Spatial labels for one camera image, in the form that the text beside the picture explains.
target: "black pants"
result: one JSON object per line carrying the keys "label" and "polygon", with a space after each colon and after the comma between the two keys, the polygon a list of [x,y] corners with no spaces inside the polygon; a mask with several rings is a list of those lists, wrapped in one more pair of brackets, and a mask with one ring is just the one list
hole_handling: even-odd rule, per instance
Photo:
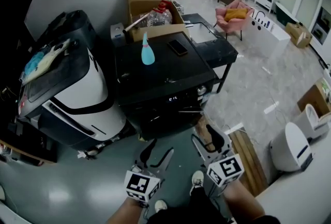
{"label": "black pants", "polygon": [[201,224],[227,223],[222,214],[206,196],[204,188],[201,187],[193,189],[188,207],[160,210],[157,214],[149,218],[147,224],[184,224],[190,222]]}

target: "smartphone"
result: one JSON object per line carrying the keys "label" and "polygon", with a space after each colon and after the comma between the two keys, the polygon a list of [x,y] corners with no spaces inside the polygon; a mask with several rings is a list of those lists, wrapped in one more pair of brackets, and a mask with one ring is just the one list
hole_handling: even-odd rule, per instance
{"label": "smartphone", "polygon": [[187,49],[177,40],[170,41],[168,45],[178,56],[187,54]]}

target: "sneaker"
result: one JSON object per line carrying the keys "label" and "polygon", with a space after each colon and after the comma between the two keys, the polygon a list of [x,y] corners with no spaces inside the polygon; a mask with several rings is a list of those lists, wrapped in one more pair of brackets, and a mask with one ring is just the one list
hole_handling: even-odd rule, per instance
{"label": "sneaker", "polygon": [[203,172],[202,171],[196,171],[192,176],[192,188],[190,191],[190,195],[194,188],[200,188],[203,187]]}
{"label": "sneaker", "polygon": [[155,212],[158,213],[160,210],[167,210],[167,204],[163,200],[158,200],[155,202]]}

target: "yellow pillow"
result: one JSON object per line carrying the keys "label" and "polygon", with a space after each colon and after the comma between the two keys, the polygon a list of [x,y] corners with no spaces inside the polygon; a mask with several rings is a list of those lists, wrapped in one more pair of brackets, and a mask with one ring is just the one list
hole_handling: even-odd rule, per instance
{"label": "yellow pillow", "polygon": [[224,20],[226,22],[229,22],[231,19],[238,18],[238,19],[244,19],[246,18],[247,9],[228,9],[227,14],[225,15]]}

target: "gray floor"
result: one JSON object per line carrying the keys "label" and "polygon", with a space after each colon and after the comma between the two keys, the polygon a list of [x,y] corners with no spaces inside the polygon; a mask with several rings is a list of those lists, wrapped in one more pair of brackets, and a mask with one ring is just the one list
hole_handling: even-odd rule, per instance
{"label": "gray floor", "polygon": [[[158,199],[171,207],[188,204],[191,176],[203,163],[191,143],[191,134],[192,130],[187,130],[158,140],[148,164],[157,164],[171,147],[175,152],[165,182],[150,202],[148,217],[155,213]],[[12,200],[18,214],[34,224],[105,223],[125,200],[126,171],[133,165],[136,150],[145,145],[133,136],[108,146],[97,160],[77,159],[76,151],[62,147],[58,163],[53,165],[0,162],[0,184],[10,196],[6,203],[16,211]],[[209,192],[209,179],[204,186]]]}
{"label": "gray floor", "polygon": [[[215,8],[224,7],[217,0],[176,1],[184,6],[185,14],[199,13],[210,24],[216,22]],[[263,10],[279,24],[274,14],[268,14],[259,5],[255,6],[252,0],[247,4]],[[228,41],[239,52],[239,56],[223,89],[210,98],[205,112],[223,131],[239,123],[244,125],[267,179],[271,182],[276,176],[276,170],[269,156],[268,144],[287,122],[299,114],[297,101],[322,77],[323,71],[311,48],[299,49],[290,42],[282,57],[269,61],[245,40],[244,31],[242,42],[239,34],[228,36]],[[223,70],[217,69],[216,73],[221,74]],[[279,102],[277,111],[264,114],[264,109],[274,104],[274,101]]]}

